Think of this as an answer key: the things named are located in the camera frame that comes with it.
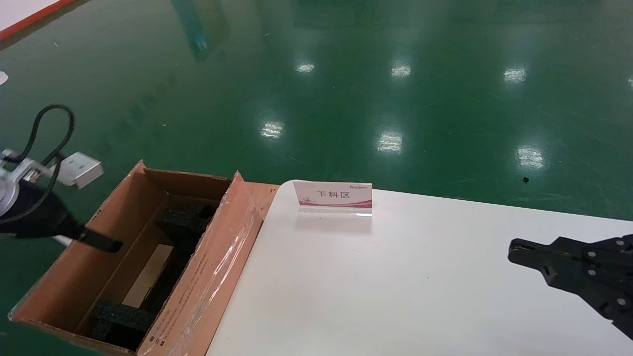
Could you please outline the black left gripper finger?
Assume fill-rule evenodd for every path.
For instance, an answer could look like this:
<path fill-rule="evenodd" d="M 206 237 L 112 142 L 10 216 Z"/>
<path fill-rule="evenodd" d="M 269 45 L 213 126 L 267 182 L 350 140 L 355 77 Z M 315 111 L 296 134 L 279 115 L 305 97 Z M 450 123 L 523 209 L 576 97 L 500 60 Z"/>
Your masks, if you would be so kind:
<path fill-rule="evenodd" d="M 79 241 L 84 245 L 88 245 L 91 248 L 95 248 L 106 253 L 118 253 L 123 246 L 121 241 L 104 236 L 99 232 L 95 232 L 90 228 L 85 227 L 82 228 L 79 233 Z"/>

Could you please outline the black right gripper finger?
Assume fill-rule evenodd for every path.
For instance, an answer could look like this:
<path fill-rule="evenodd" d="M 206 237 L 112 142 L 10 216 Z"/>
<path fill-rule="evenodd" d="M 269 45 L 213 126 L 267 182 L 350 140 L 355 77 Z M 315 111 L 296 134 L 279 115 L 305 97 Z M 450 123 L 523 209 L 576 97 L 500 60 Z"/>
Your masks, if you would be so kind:
<path fill-rule="evenodd" d="M 549 245 L 513 239 L 511 263 L 539 271 L 551 288 L 577 295 L 633 338 L 633 237 L 593 243 L 558 237 Z"/>

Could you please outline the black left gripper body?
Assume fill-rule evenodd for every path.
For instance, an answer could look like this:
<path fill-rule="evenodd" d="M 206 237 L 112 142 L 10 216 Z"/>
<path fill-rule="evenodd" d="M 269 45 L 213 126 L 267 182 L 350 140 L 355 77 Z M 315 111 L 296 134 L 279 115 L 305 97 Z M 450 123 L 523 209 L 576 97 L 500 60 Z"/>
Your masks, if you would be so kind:
<path fill-rule="evenodd" d="M 81 241 L 82 224 L 54 192 L 38 204 L 44 193 L 37 185 L 20 184 L 13 207 L 1 217 L 0 231 L 16 238 L 66 236 Z"/>

